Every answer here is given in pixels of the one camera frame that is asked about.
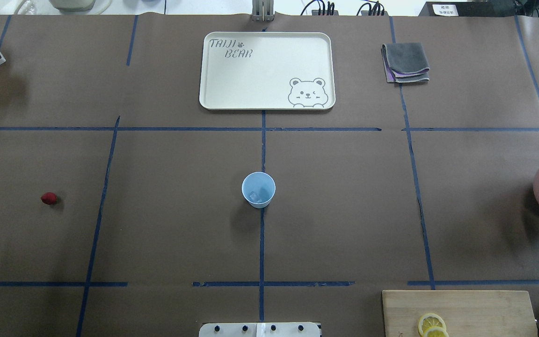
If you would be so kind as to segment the lemon slices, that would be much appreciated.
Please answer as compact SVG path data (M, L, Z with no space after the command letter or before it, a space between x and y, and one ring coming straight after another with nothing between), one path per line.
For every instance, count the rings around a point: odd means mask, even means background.
M432 312L425 313L419 318L417 330L420 337L449 337L445 320Z

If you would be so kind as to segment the cream bear tray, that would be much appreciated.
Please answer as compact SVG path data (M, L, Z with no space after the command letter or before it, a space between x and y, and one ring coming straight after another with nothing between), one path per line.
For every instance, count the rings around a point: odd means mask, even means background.
M227 32L204 38L199 102L208 110L329 110L331 39L321 32Z

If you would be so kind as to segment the grey folded cloth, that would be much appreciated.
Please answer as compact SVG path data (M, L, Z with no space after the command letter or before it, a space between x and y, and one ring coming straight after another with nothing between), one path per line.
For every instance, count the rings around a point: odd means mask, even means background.
M381 55L387 83L430 81L430 65L421 43L383 44Z

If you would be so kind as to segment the clear ice cube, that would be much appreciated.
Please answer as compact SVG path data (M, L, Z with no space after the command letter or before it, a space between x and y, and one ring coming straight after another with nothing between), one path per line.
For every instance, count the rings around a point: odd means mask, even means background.
M271 198L271 192L266 188L258 188L254 190L248 190L245 196L247 200L252 204L264 204Z

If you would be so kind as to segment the aluminium frame post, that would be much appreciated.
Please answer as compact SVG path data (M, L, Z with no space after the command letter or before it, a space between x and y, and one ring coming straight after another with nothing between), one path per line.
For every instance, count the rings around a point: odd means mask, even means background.
M252 0L252 21L272 22L274 19L274 0Z

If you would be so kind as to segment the light blue cup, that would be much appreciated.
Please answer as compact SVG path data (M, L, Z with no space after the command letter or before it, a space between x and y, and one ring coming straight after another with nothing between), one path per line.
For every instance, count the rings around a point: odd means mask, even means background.
M274 179L263 171L247 175L241 184L241 193L254 208L263 209L270 204L276 192Z

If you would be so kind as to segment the red strawberry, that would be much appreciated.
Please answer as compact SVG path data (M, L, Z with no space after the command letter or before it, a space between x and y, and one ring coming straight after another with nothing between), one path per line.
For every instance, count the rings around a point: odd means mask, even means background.
M40 197L43 204L46 205L55 205L58 202L58 197L53 192L46 192Z

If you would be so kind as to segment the white post base plate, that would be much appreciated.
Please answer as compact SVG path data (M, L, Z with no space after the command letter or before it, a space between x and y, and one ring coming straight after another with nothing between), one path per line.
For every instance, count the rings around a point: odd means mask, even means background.
M199 337L321 337L315 322L217 322L205 323Z

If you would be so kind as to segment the wooden cutting board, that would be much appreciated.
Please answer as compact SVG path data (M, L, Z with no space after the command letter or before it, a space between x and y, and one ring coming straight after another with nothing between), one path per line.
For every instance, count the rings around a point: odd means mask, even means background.
M503 290L383 290L387 337L419 337L421 316L439 315L451 337L536 337L530 295Z

